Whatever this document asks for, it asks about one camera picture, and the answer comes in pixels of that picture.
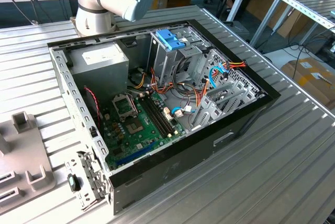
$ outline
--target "slotted metal surface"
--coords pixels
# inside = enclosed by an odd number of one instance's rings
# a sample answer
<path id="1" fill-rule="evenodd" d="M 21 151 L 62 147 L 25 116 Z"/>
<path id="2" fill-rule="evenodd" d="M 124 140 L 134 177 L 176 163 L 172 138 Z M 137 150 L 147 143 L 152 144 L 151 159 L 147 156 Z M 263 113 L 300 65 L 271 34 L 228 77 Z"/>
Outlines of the slotted metal surface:
<path id="1" fill-rule="evenodd" d="M 116 18 L 121 29 L 185 19 L 196 19 L 282 95 L 245 136 L 115 217 L 105 202 L 80 211 L 66 182 L 63 162 L 79 139 L 45 42 L 62 40 L 50 33 L 76 37 L 72 24 L 0 30 L 0 119 L 23 108 L 37 116 L 57 178 L 54 190 L 0 223 L 323 223 L 335 207 L 334 116 L 205 10 L 150 11 L 137 23 Z"/>
<path id="2" fill-rule="evenodd" d="M 335 0 L 282 0 L 327 29 L 335 31 Z"/>

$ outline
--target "metal rack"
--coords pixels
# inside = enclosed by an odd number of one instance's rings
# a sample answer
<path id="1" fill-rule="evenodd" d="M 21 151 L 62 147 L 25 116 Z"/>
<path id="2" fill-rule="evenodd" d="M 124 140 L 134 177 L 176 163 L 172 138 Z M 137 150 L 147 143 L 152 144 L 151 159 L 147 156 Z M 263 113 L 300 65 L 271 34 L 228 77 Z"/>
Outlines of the metal rack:
<path id="1" fill-rule="evenodd" d="M 245 59 L 281 97 L 240 139 L 112 216 L 105 201 L 82 212 L 64 160 L 80 136 L 55 80 L 46 42 L 75 38 L 70 22 L 0 30 L 0 119 L 36 116 L 56 187 L 0 223 L 322 223 L 335 207 L 335 116 L 212 14 L 196 6 L 149 11 L 121 30 L 196 19 Z"/>
<path id="2" fill-rule="evenodd" d="M 335 18 L 330 15 L 330 12 L 332 10 L 335 10 L 335 0 L 275 0 L 271 5 L 269 11 L 265 15 L 255 35 L 253 36 L 250 42 L 251 46 L 256 45 L 266 25 L 269 23 L 281 1 L 287 3 L 288 7 L 285 9 L 277 24 L 273 28 L 274 31 L 282 24 L 288 13 L 292 9 L 296 9 L 297 11 L 301 12 L 302 14 L 308 16 L 315 21 L 315 24 L 305 34 L 300 44 L 306 41 L 306 39 L 314 31 L 318 24 L 322 25 L 326 29 L 331 30 L 332 32 L 335 32 Z"/>

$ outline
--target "chip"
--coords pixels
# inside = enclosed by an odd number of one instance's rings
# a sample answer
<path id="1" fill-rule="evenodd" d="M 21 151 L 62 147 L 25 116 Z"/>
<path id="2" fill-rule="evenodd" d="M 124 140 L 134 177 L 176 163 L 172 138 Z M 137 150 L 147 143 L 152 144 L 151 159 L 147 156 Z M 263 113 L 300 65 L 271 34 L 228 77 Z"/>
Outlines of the chip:
<path id="1" fill-rule="evenodd" d="M 122 149 L 120 147 L 118 147 L 118 148 L 116 148 L 116 149 L 113 150 L 113 154 L 114 155 L 118 155 L 120 153 L 122 153 Z"/>
<path id="2" fill-rule="evenodd" d="M 130 134 L 143 130 L 143 125 L 138 118 L 131 118 L 126 121 L 126 127 Z"/>

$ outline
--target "motherboard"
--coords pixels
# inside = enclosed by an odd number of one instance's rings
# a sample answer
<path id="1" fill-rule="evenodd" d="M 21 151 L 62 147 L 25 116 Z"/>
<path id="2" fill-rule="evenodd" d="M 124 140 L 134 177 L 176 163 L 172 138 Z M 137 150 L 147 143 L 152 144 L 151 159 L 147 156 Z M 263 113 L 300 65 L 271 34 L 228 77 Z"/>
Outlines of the motherboard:
<path id="1" fill-rule="evenodd" d="M 104 109 L 104 139 L 109 149 L 106 162 L 114 169 L 185 134 L 174 119 L 166 119 L 166 105 L 157 93 L 117 99 Z"/>

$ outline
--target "side panel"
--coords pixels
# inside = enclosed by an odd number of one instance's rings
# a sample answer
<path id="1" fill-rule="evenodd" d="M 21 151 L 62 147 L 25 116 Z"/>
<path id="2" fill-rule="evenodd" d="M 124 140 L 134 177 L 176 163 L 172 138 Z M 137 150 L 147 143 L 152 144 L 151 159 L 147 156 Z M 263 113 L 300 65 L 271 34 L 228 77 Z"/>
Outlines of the side panel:
<path id="1" fill-rule="evenodd" d="M 266 106 L 241 117 L 233 124 L 221 128 L 202 141 L 186 148 L 169 159 L 166 159 L 153 168 L 144 171 L 135 178 L 116 186 L 114 188 L 114 214 L 117 214 L 176 176 L 196 166 L 210 157 L 213 153 L 225 147 L 229 142 L 244 134 L 252 123 L 272 104 L 273 103 L 269 103 Z M 192 141 L 192 139 L 184 139 L 183 141 Z M 178 144 L 174 144 L 167 149 L 176 148 L 178 148 Z M 142 160 L 141 162 L 146 161 L 153 162 L 150 161 L 150 158 Z M 111 176 L 110 180 L 113 184 L 113 182 L 117 183 L 118 178 L 115 180 L 115 176 Z"/>

